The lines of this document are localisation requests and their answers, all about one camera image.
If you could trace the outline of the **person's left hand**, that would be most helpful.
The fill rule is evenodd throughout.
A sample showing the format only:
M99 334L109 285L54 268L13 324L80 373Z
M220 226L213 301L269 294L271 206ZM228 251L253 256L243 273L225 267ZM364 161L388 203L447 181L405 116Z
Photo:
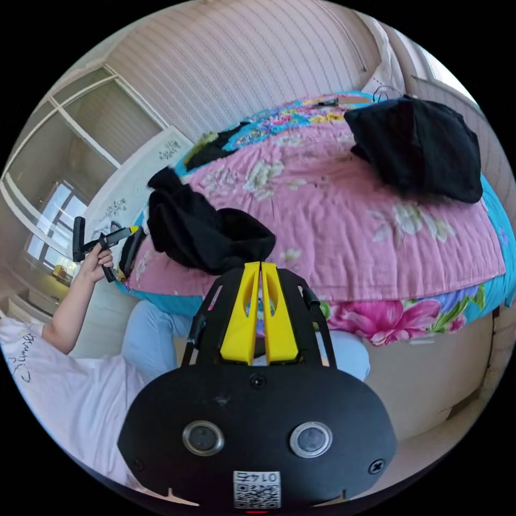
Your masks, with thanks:
M87 283L95 285L104 277L103 267L111 269L112 266L111 249L103 249L101 244L97 243L82 262L78 275Z

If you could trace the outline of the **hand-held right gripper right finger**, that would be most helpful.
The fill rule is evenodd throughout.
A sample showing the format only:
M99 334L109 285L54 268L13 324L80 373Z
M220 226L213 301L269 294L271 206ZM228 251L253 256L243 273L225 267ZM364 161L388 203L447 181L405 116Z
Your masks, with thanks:
M261 276L267 363L294 362L298 356L298 347L276 265L263 262Z

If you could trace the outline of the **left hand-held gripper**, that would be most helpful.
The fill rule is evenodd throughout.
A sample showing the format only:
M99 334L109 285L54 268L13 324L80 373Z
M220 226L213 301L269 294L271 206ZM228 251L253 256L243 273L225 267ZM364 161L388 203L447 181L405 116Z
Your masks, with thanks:
M146 233L140 226L129 226L108 235L101 233L96 241L90 241L83 245L83 255L89 253L97 243L101 244L103 249L111 249L122 244L118 257L113 259L113 267L111 269L103 267L103 271L109 283L115 281L125 283L131 273L136 254L145 238Z

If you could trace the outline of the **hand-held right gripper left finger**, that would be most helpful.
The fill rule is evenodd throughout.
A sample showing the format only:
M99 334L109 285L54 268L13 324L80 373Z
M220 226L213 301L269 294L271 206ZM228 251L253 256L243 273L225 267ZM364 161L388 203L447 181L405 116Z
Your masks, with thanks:
M220 354L227 362L252 362L255 352L260 262L245 264Z

